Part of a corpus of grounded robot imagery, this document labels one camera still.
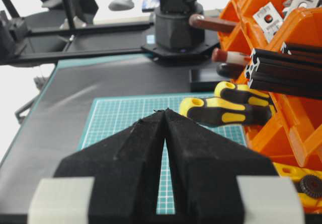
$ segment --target metal rod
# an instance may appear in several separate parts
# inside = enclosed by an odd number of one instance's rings
[[[75,29],[75,24],[74,24],[74,20],[73,20],[75,17],[75,11],[72,7],[72,2],[71,2],[71,0],[62,0],[62,2],[64,5],[64,8],[65,8],[69,28]]]
[[[62,59],[91,58],[118,54],[143,53],[141,48],[120,49],[120,50],[99,50],[82,52],[50,52],[21,55],[17,58],[5,59],[0,61],[0,65],[19,65],[25,63],[53,63]]]
[[[46,36],[46,35],[72,35],[72,34],[96,34],[96,33],[114,33],[114,32],[126,32],[126,31],[139,31],[145,30],[150,27],[149,22],[144,23],[129,23],[129,24],[116,24],[110,26],[86,26],[79,29],[60,30],[57,28],[38,28],[32,29],[28,34],[28,37],[33,36]]]

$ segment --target yellow part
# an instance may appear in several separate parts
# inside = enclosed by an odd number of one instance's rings
[[[257,95],[259,97],[264,97],[264,98],[270,98],[270,95],[265,94],[263,92],[254,90],[254,89],[250,89],[247,85],[237,85],[237,90],[238,91],[246,91],[246,92],[250,92],[254,95]]]
[[[280,176],[289,177],[293,182],[299,182],[305,175],[315,175],[322,179],[322,171],[315,171],[305,168],[299,168],[291,165],[284,165],[273,163],[276,171]],[[301,199],[303,207],[306,208],[321,208],[322,198],[314,199],[307,196],[304,193],[299,193],[298,196]]]
[[[230,83],[230,82],[220,82],[217,84],[216,88],[215,88],[215,97],[221,97],[221,91],[223,89],[226,89],[226,88],[229,88],[229,89],[235,89],[236,88],[236,85],[234,85],[233,83]]]
[[[270,105],[270,109],[271,109],[272,116],[274,116],[276,114],[275,107],[273,105]]]
[[[250,97],[248,99],[248,103],[253,106],[260,106],[260,107],[267,107],[269,105],[268,101],[265,101],[265,100],[257,98],[257,97]]]
[[[319,202],[318,200],[310,198],[304,193],[299,193],[298,196],[300,197],[300,200],[301,200],[303,206],[305,206],[305,207],[317,207],[318,206],[318,204],[317,204]]]
[[[224,123],[228,122],[244,122],[246,120],[246,117],[242,114],[236,114],[236,113],[224,113],[221,117],[221,120]]]
[[[193,108],[193,107],[203,107],[205,105],[204,101],[199,98],[185,98],[182,100],[180,103],[179,107],[179,114],[182,116],[187,117],[188,116],[188,111]]]
[[[207,107],[222,107],[222,108],[236,110],[236,111],[244,111],[246,109],[244,105],[235,104],[217,97],[207,98],[206,102],[207,102]]]

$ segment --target mounting plate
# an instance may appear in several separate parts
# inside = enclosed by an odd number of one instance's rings
[[[152,53],[160,58],[184,58],[184,57],[203,57],[219,44],[218,36],[216,32],[211,30],[205,30],[205,40],[201,44],[192,49],[179,49],[169,50],[156,43],[155,39],[155,27],[145,30],[142,33],[143,41],[142,49]]]

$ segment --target black table surface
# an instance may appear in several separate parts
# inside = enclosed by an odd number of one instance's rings
[[[154,61],[146,54],[72,62],[60,62],[2,162],[0,221],[26,221],[39,181],[76,151],[94,98],[189,92],[190,69],[215,70],[210,59]]]

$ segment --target computer mouse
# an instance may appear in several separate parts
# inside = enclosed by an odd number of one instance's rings
[[[132,0],[114,0],[109,4],[109,9],[112,11],[123,11],[134,8]]]

